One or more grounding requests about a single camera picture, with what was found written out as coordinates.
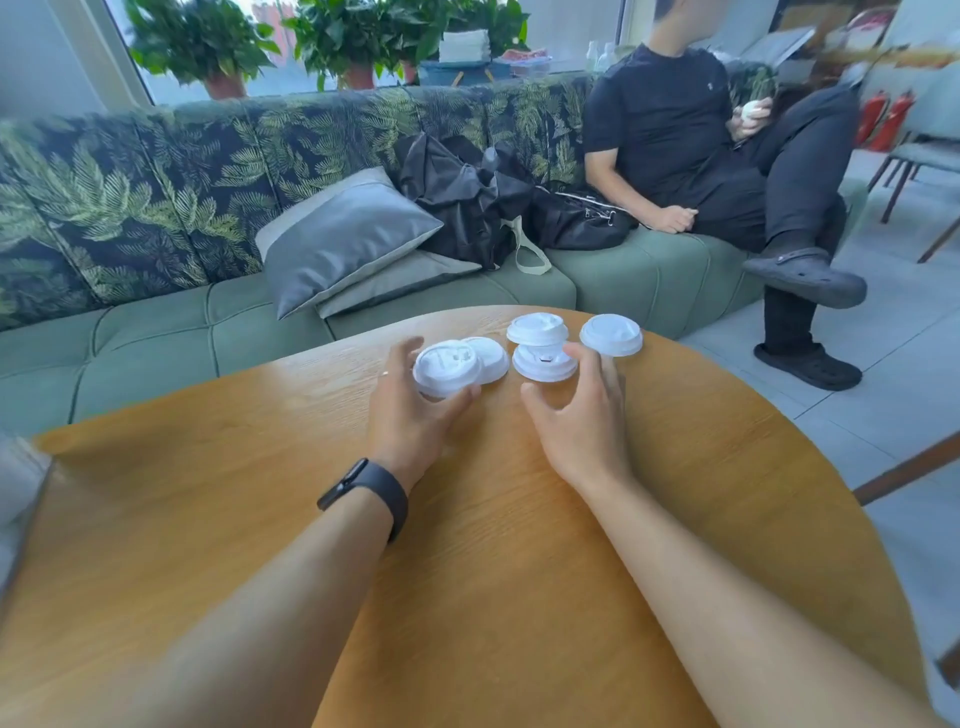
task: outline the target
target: fire extinguisher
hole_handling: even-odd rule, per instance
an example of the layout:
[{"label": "fire extinguisher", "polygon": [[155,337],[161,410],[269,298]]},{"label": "fire extinguisher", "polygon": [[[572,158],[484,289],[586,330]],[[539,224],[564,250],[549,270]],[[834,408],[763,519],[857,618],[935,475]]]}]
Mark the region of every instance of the fire extinguisher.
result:
[{"label": "fire extinguisher", "polygon": [[893,149],[894,142],[897,140],[897,134],[900,133],[900,127],[906,120],[906,113],[914,105],[917,98],[913,91],[907,91],[890,107],[890,113],[886,120],[880,125],[880,131],[868,145],[868,149],[874,152],[889,152]]},{"label": "fire extinguisher", "polygon": [[876,96],[863,105],[863,111],[860,113],[860,127],[856,130],[855,146],[860,146],[870,138],[870,134],[876,129],[876,123],[880,120],[883,112],[887,110],[889,102],[890,97],[887,92],[878,91]]}]

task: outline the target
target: white wall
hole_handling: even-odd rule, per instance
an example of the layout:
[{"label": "white wall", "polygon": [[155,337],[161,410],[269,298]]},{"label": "white wall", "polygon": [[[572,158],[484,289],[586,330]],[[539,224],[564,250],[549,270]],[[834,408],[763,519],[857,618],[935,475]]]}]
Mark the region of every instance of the white wall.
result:
[{"label": "white wall", "polygon": [[604,43],[616,35],[620,0],[522,0],[521,4],[530,13],[527,45],[547,48],[558,65],[579,62],[583,68],[590,41],[599,40],[602,53]]},{"label": "white wall", "polygon": [[0,115],[75,115],[105,107],[48,0],[6,0],[0,43]]}]

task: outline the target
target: wood grain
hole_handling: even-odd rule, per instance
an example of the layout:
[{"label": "wood grain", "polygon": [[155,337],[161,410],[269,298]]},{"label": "wood grain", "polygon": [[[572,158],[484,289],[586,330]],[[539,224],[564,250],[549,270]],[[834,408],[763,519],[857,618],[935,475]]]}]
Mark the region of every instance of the wood grain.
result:
[{"label": "wood grain", "polygon": [[[503,332],[523,306],[370,331],[55,430],[0,631],[0,725],[143,666],[289,543],[364,454],[387,349]],[[587,314],[560,311],[573,337]],[[766,400],[653,334],[618,360],[636,469],[684,523],[925,699],[896,576],[836,471]],[[547,466],[514,371],[414,493],[317,726],[710,726],[641,594]],[[556,404],[575,379],[549,385]]]}]

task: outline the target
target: shoe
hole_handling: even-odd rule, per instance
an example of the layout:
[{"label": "shoe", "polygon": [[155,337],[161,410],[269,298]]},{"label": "shoe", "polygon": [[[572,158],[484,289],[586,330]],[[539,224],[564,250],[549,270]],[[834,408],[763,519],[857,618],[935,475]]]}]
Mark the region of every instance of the shoe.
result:
[{"label": "shoe", "polygon": [[827,308],[853,308],[867,298],[867,281],[830,267],[823,248],[800,248],[779,255],[756,255],[743,262],[771,288],[800,296]]},{"label": "shoe", "polygon": [[805,381],[811,387],[830,392],[852,389],[863,378],[863,373],[853,364],[834,359],[820,344],[815,344],[812,352],[798,355],[772,354],[763,344],[757,344],[754,356],[764,364]]}]

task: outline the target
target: gray floor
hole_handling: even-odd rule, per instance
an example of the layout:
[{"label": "gray floor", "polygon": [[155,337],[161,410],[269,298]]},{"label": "gray floor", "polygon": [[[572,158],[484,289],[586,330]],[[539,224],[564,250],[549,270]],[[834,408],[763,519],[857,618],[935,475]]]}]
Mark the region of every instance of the gray floor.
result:
[{"label": "gray floor", "polygon": [[[858,151],[848,175],[868,180],[882,159]],[[836,259],[867,279],[867,301],[820,310],[814,320],[814,335],[831,354],[865,370],[859,386],[830,394],[754,359],[762,303],[684,339],[791,418],[851,488],[960,429],[960,232],[929,262],[915,262],[960,216],[960,175],[921,170],[890,223],[880,225],[890,194],[874,190],[864,222]],[[924,652],[939,656],[960,638],[960,462],[867,512],[910,601]],[[928,682],[935,708],[960,725],[960,695],[931,670]]]}]

